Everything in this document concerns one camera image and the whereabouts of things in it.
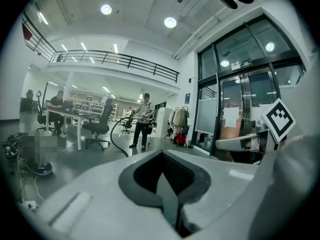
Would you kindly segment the black framed glass door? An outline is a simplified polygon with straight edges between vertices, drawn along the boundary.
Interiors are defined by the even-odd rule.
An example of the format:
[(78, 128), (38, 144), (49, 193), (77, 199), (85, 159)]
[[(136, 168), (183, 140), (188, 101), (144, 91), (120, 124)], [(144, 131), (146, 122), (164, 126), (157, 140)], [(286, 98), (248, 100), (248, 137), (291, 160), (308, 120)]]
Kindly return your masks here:
[[(254, 133), (253, 108), (283, 99), (305, 72), (292, 42), (270, 18), (244, 22), (198, 54), (191, 143), (223, 161), (258, 162), (266, 152), (266, 135), (257, 140), (257, 151), (219, 150), (216, 141)], [(236, 128), (225, 127), (224, 108), (234, 107), (239, 107)]]

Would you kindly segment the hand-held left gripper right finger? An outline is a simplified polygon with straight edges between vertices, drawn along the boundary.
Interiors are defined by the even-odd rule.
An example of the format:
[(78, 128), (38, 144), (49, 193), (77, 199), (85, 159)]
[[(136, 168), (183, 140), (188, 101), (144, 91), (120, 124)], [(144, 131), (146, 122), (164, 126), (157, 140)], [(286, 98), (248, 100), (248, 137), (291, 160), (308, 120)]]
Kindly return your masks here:
[(188, 154), (171, 149), (170, 152), (208, 172), (211, 185), (193, 204), (183, 206), (185, 224), (178, 225), (178, 197), (166, 176), (161, 175), (163, 216), (182, 238), (188, 237), (218, 219), (244, 192), (255, 176), (258, 166), (221, 161), (205, 154)]

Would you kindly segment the white storage shelves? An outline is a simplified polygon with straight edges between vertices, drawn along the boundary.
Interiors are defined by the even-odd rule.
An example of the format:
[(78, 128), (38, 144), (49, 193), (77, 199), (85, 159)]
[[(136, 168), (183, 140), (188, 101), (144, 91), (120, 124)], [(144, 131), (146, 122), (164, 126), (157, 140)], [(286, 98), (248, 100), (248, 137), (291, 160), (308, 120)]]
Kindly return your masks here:
[(112, 99), (114, 104), (112, 105), (109, 120), (114, 122), (116, 119), (118, 104), (116, 103), (116, 97), (114, 95), (71, 90), (69, 99), (73, 101), (77, 110), (92, 112), (99, 116), (101, 116), (104, 111), (107, 99)]

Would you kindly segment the white paper notice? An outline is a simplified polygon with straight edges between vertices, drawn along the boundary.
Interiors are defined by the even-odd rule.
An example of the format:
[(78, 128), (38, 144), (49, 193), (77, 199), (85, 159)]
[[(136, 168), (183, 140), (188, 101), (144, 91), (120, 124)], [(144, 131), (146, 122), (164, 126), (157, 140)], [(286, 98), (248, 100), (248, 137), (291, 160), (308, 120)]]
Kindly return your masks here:
[(225, 107), (223, 110), (225, 128), (236, 128), (239, 119), (239, 107)]

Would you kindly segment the black balcony railing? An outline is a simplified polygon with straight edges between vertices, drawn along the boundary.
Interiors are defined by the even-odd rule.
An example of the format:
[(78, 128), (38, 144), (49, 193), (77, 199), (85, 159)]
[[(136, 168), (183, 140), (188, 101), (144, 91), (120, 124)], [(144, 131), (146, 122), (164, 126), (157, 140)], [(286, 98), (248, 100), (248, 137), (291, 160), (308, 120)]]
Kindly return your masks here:
[(22, 13), (22, 24), (31, 31), (32, 38), (25, 41), (26, 46), (48, 63), (73, 62), (92, 64), (116, 64), (127, 69), (140, 70), (177, 83), (179, 72), (164, 65), (122, 53), (105, 50), (65, 50), (57, 51), (40, 33), (25, 12)]

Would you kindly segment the clothes rack with coats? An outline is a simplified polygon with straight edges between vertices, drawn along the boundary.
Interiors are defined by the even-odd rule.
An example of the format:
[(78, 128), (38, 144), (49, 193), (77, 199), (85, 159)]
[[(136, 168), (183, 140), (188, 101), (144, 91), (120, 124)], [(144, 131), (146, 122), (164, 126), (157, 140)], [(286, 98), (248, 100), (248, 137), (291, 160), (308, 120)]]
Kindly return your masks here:
[(188, 125), (189, 108), (187, 106), (176, 107), (170, 112), (168, 119), (169, 138), (173, 140)]

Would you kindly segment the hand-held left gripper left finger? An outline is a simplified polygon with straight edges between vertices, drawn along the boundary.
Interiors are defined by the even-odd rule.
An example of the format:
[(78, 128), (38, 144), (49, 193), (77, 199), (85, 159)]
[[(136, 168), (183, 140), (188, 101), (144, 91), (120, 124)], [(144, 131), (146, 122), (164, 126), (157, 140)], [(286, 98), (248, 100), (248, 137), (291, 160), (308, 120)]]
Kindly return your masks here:
[(37, 216), (63, 240), (180, 240), (159, 208), (135, 204), (119, 186), (121, 172), (149, 155), (88, 169), (48, 197)]

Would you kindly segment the white desk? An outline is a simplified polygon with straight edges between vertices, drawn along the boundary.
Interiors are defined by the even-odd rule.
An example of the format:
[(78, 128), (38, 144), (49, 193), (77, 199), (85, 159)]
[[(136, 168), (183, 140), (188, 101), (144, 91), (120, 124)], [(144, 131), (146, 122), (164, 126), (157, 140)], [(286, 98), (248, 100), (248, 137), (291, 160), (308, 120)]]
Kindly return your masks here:
[(72, 118), (75, 118), (76, 120), (78, 120), (78, 122), (77, 122), (77, 149), (79, 151), (81, 151), (82, 150), (82, 141), (81, 141), (82, 126), (81, 126), (81, 122), (82, 122), (82, 120), (84, 118), (94, 119), (98, 115), (94, 114), (94, 113), (87, 113), (87, 112), (74, 113), (74, 112), (71, 112), (71, 111), (67, 111), (65, 109), (55, 109), (55, 108), (52, 108), (52, 107), (48, 107), (46, 109), (46, 121), (45, 121), (45, 123), (46, 123), (46, 129), (45, 130), (47, 132), (49, 131), (50, 113), (55, 113), (55, 114), (59, 114), (59, 115), (63, 116), (63, 120), (64, 120), (63, 129), (64, 129), (64, 131), (66, 130), (66, 126), (67, 126), (67, 123), (66, 123), (67, 117), (72, 117)]

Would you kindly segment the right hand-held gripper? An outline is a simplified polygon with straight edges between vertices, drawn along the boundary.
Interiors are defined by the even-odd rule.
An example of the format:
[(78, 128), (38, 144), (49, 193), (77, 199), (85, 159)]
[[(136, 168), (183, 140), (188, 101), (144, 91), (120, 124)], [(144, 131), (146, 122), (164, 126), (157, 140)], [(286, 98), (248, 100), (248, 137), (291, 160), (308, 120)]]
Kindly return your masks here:
[(265, 151), (277, 150), (296, 125), (295, 118), (280, 98), (272, 104), (254, 107), (251, 122), (254, 133), (217, 140), (216, 148), (224, 151), (257, 151), (258, 137), (266, 135)]

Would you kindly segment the pile of black equipment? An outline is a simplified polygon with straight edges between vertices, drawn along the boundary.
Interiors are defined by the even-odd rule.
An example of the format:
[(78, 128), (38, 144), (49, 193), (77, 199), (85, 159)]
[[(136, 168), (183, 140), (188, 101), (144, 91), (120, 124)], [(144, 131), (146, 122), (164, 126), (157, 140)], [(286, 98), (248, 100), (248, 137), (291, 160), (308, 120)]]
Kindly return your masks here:
[(18, 150), (18, 142), (25, 136), (25, 132), (18, 132), (16, 134), (9, 135), (7, 140), (2, 143), (4, 148), (4, 155), (7, 160), (13, 160), (20, 154)]

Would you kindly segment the black office chair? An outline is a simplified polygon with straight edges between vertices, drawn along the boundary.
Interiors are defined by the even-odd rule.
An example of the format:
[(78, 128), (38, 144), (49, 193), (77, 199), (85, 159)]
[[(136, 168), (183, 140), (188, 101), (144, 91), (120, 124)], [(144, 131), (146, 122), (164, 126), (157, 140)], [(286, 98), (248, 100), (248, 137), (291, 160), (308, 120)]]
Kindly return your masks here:
[[(46, 123), (46, 115), (43, 114), (43, 110), (42, 107), (40, 105), (40, 103), (38, 103), (38, 114), (37, 114), (37, 122), (40, 125), (43, 125), (43, 127), (39, 127), (36, 129), (36, 131), (46, 131), (47, 130), (47, 123)], [(54, 127), (48, 127), (48, 131), (52, 132), (52, 133), (56, 133), (56, 129)]]
[(102, 143), (107, 143), (107, 145), (110, 145), (110, 141), (99, 139), (99, 135), (105, 135), (109, 132), (109, 118), (112, 113), (114, 107), (114, 100), (112, 98), (108, 98), (105, 101), (104, 109), (102, 112), (101, 117), (99, 118), (99, 122), (92, 122), (91, 119), (89, 119), (89, 122), (85, 122), (82, 126), (83, 129), (88, 130), (91, 132), (92, 137), (86, 138), (84, 141), (84, 147), (87, 150), (90, 145), (92, 144), (98, 144), (101, 147), (101, 150), (104, 151), (105, 148), (103, 147)]
[(29, 89), (26, 92), (26, 97), (22, 97), (20, 101), (20, 112), (31, 112), (33, 106), (33, 90)]
[(122, 124), (123, 129), (121, 130), (122, 133), (127, 133), (130, 134), (132, 131), (130, 130), (132, 128), (132, 122), (133, 122), (133, 118), (132, 117), (128, 117), (126, 119), (126, 121)]

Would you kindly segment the white cabinet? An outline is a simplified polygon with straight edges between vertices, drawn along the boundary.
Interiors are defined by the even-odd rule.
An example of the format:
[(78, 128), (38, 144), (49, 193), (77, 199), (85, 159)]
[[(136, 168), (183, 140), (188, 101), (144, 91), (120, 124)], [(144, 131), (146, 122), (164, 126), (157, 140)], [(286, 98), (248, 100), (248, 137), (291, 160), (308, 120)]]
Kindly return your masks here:
[(168, 120), (170, 117), (170, 114), (172, 112), (171, 108), (161, 107), (157, 111), (156, 116), (156, 132), (155, 135), (157, 138), (163, 138), (167, 134), (168, 129)]

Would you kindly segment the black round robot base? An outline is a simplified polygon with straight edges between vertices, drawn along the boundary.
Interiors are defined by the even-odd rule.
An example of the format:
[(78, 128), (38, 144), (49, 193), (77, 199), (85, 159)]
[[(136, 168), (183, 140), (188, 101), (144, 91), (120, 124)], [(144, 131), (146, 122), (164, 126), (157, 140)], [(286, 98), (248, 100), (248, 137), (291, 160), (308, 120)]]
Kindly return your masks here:
[(32, 131), (22, 137), (19, 149), (24, 165), (38, 176), (52, 173), (51, 160), (57, 154), (57, 139), (44, 132)]

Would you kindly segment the red banner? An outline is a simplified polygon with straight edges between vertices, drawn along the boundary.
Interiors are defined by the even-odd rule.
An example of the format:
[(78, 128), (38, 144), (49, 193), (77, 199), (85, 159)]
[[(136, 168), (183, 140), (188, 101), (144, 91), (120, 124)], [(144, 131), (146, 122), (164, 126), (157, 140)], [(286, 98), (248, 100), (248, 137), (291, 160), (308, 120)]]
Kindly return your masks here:
[(30, 41), (32, 38), (33, 34), (32, 32), (26, 27), (24, 23), (22, 23), (22, 32), (23, 32), (23, 37), (26, 41)]

